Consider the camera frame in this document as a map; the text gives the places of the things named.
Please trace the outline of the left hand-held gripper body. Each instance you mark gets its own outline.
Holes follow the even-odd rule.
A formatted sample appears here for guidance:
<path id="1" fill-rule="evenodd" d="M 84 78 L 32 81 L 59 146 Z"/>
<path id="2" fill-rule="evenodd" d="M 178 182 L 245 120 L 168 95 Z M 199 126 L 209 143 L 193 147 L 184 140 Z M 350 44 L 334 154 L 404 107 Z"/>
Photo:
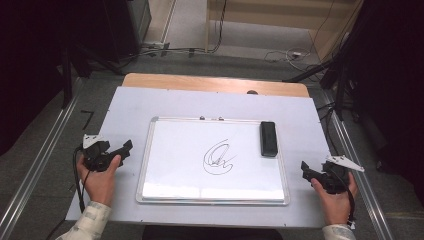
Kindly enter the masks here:
<path id="1" fill-rule="evenodd" d="M 83 165 L 93 172 L 104 172 L 112 167 L 113 156 L 107 152 L 110 143 L 102 135 L 83 136 Z"/>

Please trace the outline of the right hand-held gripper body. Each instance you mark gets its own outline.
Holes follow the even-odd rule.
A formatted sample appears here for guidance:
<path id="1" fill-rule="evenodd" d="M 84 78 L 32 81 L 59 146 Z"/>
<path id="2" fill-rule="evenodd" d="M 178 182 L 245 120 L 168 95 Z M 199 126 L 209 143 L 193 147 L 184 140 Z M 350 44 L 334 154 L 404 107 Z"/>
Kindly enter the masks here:
<path id="1" fill-rule="evenodd" d="M 322 165 L 324 172 L 321 179 L 321 185 L 329 194 L 338 194 L 345 192 L 349 181 L 349 170 L 364 172 L 365 169 L 354 163 L 346 156 L 328 156 L 326 162 Z"/>

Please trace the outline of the black whiteboard eraser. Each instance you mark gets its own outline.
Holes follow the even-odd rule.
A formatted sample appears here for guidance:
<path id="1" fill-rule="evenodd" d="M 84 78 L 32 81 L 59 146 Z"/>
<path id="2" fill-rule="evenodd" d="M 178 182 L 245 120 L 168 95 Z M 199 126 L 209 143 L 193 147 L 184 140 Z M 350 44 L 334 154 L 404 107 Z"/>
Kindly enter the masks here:
<path id="1" fill-rule="evenodd" d="M 261 155 L 275 157 L 278 154 L 275 123 L 262 121 L 260 123 Z"/>

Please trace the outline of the person's right hand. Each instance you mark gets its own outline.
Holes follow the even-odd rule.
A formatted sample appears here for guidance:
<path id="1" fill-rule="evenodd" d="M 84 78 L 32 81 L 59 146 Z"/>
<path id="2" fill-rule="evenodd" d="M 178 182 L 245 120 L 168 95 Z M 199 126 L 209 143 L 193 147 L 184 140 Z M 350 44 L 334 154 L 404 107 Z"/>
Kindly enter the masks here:
<path id="1" fill-rule="evenodd" d="M 355 198 L 358 192 L 353 174 L 349 172 L 349 191 L 340 194 L 328 194 L 315 178 L 311 179 L 311 184 L 320 198 L 325 224 L 346 224 L 351 211 L 350 197 Z"/>

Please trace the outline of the person's left hand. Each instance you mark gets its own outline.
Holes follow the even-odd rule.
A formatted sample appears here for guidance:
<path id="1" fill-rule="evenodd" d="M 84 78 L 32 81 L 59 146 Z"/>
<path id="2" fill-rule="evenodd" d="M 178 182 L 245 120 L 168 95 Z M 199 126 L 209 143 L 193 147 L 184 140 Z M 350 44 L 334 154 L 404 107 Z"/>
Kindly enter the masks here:
<path id="1" fill-rule="evenodd" d="M 112 160 L 112 167 L 104 172 L 89 171 L 83 165 L 83 160 L 84 156 L 81 155 L 77 162 L 77 171 L 90 200 L 111 207 L 115 188 L 115 172 L 120 165 L 121 156 L 116 155 Z"/>

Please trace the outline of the white table cover sheet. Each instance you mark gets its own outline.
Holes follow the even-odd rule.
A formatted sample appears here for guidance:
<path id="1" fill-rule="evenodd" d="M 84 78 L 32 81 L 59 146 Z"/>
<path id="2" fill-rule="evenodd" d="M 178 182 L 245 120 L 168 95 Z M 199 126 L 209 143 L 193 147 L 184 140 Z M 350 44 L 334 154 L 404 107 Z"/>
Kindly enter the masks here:
<path id="1" fill-rule="evenodd" d="M 206 117 L 271 120 L 287 173 L 286 206 L 141 204 L 136 189 L 152 118 Z M 112 145 L 131 140 L 133 148 L 117 170 L 111 220 L 134 224 L 213 227 L 320 228 L 324 215 L 318 195 L 303 179 L 301 164 L 317 169 L 329 153 L 314 102 L 305 97 L 120 87 L 100 130 Z"/>

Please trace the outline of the black metal stand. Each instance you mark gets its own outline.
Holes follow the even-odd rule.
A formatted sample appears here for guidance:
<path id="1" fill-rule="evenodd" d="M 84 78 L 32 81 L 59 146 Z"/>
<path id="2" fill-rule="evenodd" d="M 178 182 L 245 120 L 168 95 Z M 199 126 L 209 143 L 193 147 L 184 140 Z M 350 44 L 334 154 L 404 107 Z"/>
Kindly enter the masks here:
<path id="1" fill-rule="evenodd" d="M 92 69 L 87 60 L 93 59 L 101 66 L 112 71 L 116 75 L 123 75 L 123 72 L 116 66 L 103 59 L 78 41 L 67 41 L 61 46 L 61 61 L 62 61 L 62 79 L 64 99 L 62 108 L 65 109 L 73 98 L 71 67 L 74 67 L 77 74 L 81 77 L 89 77 Z"/>
<path id="2" fill-rule="evenodd" d="M 298 76 L 285 80 L 285 83 L 299 83 L 304 79 L 311 77 L 312 75 L 322 70 L 325 70 L 326 73 L 320 81 L 320 86 L 322 89 L 330 89 L 334 84 L 337 84 L 335 105 L 333 110 L 335 111 L 338 119 L 343 121 L 344 118 L 342 110 L 344 103 L 344 92 L 348 82 L 348 55 L 351 52 L 352 47 L 355 45 L 359 35 L 360 33 L 358 31 L 352 30 L 344 43 L 341 45 L 340 50 L 334 56 L 331 56 L 329 60 L 325 61 L 323 64 L 319 64 L 318 66 L 313 67 L 310 70 L 307 70 L 304 73 L 301 73 Z"/>

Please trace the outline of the metal-framed whiteboard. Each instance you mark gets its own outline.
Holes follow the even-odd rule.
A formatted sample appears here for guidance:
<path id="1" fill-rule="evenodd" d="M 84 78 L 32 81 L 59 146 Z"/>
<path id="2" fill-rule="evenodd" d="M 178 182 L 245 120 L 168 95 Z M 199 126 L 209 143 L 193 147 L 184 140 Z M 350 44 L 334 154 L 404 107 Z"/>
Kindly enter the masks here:
<path id="1" fill-rule="evenodd" d="M 284 160 L 261 154 L 259 120 L 155 117 L 136 200 L 141 204 L 290 203 Z"/>

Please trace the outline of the wooden table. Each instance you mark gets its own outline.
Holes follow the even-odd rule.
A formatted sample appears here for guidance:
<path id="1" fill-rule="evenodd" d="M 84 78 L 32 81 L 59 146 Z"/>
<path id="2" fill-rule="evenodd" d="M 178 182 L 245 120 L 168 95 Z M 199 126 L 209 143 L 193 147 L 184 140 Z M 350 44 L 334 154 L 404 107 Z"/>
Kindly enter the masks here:
<path id="1" fill-rule="evenodd" d="M 241 93 L 309 98 L 307 87 L 300 83 L 268 82 L 227 77 L 186 76 L 171 74 L 129 73 L 123 86 L 188 91 Z"/>

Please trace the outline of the dark cabinet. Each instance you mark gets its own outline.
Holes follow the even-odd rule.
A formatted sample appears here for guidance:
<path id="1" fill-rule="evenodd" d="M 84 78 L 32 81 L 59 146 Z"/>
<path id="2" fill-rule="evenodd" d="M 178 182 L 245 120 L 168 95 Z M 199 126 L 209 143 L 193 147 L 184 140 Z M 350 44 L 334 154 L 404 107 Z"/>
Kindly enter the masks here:
<path id="1" fill-rule="evenodd" d="M 102 0 L 113 62 L 139 53 L 152 20 L 149 0 Z"/>

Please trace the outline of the aluminium floor rail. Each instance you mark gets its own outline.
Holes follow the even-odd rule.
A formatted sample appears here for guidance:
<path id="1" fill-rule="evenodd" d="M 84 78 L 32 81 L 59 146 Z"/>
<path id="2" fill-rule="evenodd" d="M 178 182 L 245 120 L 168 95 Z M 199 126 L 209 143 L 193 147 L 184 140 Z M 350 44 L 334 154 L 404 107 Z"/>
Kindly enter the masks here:
<path id="1" fill-rule="evenodd" d="M 363 161 L 359 158 L 349 132 L 346 129 L 346 121 L 341 121 L 339 119 L 335 109 L 329 113 L 328 119 L 336 134 L 336 137 L 332 137 L 331 133 L 327 132 L 327 137 L 330 139 L 331 149 L 337 155 L 344 154 L 354 163 L 362 165 Z M 367 173 L 356 172 L 354 176 L 360 190 L 361 199 L 364 202 L 365 209 L 377 235 L 377 239 L 395 240 L 377 196 L 374 193 L 368 179 Z"/>
<path id="2" fill-rule="evenodd" d="M 0 240 L 8 240 L 20 215 L 22 214 L 31 193 L 33 192 L 46 164 L 58 142 L 63 129 L 65 128 L 80 96 L 81 89 L 86 81 L 78 77 L 73 83 L 74 96 L 69 104 L 59 112 L 52 128 L 50 129 L 46 139 L 38 151 L 31 167 L 29 168 L 25 178 L 20 184 L 18 190 L 13 195 L 8 204 L 5 213 L 0 221 Z"/>

